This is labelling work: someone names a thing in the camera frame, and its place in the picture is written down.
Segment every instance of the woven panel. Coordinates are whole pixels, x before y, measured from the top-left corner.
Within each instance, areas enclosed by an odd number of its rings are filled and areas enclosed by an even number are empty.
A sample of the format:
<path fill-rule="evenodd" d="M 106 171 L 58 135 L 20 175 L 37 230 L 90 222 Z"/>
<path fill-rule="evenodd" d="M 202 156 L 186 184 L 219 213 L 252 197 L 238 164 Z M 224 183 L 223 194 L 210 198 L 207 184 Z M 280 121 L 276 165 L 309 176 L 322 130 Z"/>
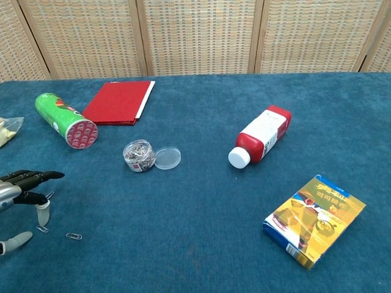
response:
<path fill-rule="evenodd" d="M 10 1 L 0 2 L 0 82 L 46 79 Z"/>
<path fill-rule="evenodd" d="M 381 0 L 270 0 L 261 73 L 352 71 Z"/>
<path fill-rule="evenodd" d="M 391 72 L 391 23 L 373 56 L 368 71 Z"/>
<path fill-rule="evenodd" d="M 247 73 L 252 1 L 144 1 L 153 74 Z"/>
<path fill-rule="evenodd" d="M 127 0 L 27 0 L 58 78 L 139 76 Z"/>

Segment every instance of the blue carpet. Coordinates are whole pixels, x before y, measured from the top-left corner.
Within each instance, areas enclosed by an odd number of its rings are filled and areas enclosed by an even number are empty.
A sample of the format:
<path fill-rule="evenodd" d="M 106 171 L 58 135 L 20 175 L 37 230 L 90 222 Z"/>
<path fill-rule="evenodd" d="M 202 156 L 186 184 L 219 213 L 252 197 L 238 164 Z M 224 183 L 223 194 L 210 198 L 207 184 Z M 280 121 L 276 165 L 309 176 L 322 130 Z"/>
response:
<path fill-rule="evenodd" d="M 391 74 L 153 79 L 140 121 L 99 126 L 85 150 L 70 148 L 34 100 L 53 92 L 81 112 L 107 79 L 0 84 L 0 117 L 25 117 L 0 148 L 0 174 L 65 173 L 34 189 L 55 191 L 48 234 L 35 229 L 33 206 L 1 214 L 0 240 L 34 234 L 0 257 L 1 292 L 389 292 Z M 287 134 L 259 164 L 233 168 L 236 135 L 270 104 L 293 114 Z M 179 148 L 181 163 L 132 172 L 122 150 L 136 139 Z M 261 223 L 316 174 L 367 207 L 306 271 Z"/>

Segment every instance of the red bottle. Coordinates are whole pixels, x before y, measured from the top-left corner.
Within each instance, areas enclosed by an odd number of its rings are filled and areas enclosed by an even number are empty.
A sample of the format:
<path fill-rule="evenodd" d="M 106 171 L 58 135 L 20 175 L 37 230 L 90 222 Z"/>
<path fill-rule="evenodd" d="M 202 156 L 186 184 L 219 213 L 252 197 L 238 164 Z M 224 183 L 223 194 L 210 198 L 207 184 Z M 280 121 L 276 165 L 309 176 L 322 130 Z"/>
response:
<path fill-rule="evenodd" d="M 242 169 L 250 162 L 257 163 L 285 134 L 292 114 L 280 107 L 269 106 L 252 120 L 238 135 L 235 147 L 228 155 L 230 163 Z"/>

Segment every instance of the plastic bag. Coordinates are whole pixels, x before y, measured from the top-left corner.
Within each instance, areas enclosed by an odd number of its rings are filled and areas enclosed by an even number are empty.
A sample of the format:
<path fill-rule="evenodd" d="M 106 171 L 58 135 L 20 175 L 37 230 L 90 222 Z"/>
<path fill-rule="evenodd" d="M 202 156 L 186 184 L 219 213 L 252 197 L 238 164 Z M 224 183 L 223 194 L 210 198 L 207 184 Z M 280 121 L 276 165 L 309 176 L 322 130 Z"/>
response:
<path fill-rule="evenodd" d="M 23 124 L 24 117 L 1 118 L 0 117 L 0 147 L 14 137 Z"/>

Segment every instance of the yellow card box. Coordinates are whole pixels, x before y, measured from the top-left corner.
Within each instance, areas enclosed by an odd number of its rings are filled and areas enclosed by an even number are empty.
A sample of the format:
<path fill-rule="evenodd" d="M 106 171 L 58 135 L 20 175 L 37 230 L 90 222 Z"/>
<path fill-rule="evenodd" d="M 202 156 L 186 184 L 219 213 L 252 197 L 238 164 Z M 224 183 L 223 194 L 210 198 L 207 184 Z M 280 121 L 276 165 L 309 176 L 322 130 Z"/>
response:
<path fill-rule="evenodd" d="M 311 269 L 365 204 L 321 175 L 263 222 L 263 231 L 306 269 Z"/>

